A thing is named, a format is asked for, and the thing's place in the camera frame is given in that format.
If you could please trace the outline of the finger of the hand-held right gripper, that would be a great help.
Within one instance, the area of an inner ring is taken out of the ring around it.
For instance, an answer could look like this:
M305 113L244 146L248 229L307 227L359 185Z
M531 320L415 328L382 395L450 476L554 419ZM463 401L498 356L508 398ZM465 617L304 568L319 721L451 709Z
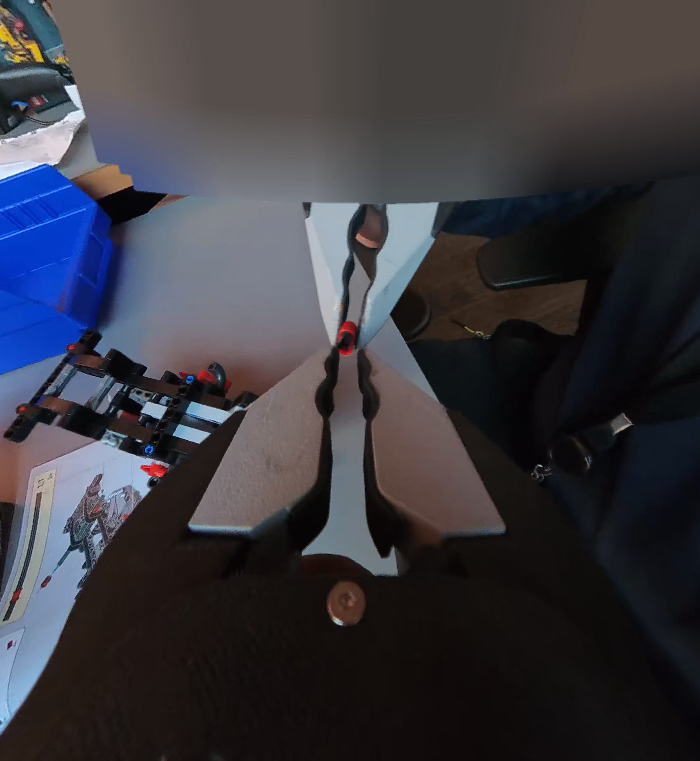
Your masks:
M357 347L371 339L391 319L407 343L421 336L431 322L431 308L411 287L411 281L434 243L436 203L383 205L386 239L379 250L355 241L360 263L369 278L360 309ZM363 222L365 205L355 233Z
M319 307L332 345L349 308L349 285L355 270L351 227L359 211L356 203L312 203L305 218Z

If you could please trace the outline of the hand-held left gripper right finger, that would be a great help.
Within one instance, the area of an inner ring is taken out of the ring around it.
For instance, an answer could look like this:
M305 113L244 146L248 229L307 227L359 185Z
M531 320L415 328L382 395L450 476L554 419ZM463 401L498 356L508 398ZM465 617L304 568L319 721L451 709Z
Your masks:
M366 521L382 557L501 536L501 518L445 408L377 354L357 354Z

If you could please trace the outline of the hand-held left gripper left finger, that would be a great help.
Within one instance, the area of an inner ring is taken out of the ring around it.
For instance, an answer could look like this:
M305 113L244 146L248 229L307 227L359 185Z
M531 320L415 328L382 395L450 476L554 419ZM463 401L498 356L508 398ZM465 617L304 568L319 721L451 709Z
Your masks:
M328 521L336 348L310 356L250 403L198 503L193 533L285 541L299 553Z

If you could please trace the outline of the black grey lego truck model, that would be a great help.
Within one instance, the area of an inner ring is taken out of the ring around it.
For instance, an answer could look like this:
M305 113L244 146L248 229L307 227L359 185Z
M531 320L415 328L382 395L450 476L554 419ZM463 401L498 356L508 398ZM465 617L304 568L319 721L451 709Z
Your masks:
M199 373L166 371L160 378L116 349L97 351L102 334L85 330L31 399L19 405L3 437L22 443L37 425L56 425L142 458L153 487L186 461L231 415L259 396L228 394L231 382L213 362Z

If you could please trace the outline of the person's right hand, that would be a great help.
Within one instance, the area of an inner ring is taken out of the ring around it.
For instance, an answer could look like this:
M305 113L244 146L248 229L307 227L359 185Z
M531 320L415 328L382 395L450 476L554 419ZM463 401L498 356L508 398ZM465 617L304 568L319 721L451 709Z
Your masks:
M386 239L383 205L366 205L363 222L355 233L355 241L370 250L379 250Z

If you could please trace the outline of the black office chair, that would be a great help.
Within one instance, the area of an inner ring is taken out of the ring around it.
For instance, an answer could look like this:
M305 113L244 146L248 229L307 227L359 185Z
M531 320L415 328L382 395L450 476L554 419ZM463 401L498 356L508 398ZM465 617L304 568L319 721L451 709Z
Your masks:
M492 242L442 233L410 285L431 310L420 339L488 335L510 319L571 335L586 282L561 281L570 264L570 257L551 253L528 233Z

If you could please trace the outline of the open instruction booklet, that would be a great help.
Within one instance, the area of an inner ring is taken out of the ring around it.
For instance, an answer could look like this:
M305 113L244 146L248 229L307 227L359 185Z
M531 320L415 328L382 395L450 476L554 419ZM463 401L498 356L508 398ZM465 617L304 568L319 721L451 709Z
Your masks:
M32 469L0 598L0 734L49 661L97 560L167 471L98 443Z

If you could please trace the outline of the wooden edged table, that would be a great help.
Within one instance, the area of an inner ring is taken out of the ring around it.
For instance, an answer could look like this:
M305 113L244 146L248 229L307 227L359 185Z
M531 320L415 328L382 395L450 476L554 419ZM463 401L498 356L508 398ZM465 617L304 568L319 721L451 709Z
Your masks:
M138 191L116 165L102 166L71 180L107 214L113 226L130 222L155 208L176 203L184 195Z

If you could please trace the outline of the blue plastic bin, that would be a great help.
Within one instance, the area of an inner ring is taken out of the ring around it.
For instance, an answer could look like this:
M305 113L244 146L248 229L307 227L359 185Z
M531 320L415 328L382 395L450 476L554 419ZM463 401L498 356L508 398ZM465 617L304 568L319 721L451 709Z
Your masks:
M53 166L0 180L0 375L63 354L97 326L110 227Z

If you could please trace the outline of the white crumpled paper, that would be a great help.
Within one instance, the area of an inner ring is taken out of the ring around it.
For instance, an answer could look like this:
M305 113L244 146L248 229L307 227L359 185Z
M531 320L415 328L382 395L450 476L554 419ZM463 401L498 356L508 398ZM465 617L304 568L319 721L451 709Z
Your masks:
M0 166L24 162L56 165L78 134L86 115L73 111L57 122L16 137L0 139Z

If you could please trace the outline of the yellow black printed box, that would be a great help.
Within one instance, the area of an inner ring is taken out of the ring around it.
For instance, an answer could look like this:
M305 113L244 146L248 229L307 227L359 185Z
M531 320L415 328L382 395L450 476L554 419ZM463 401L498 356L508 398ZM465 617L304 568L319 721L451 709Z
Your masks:
M0 1L0 65L22 63L70 65L49 1Z

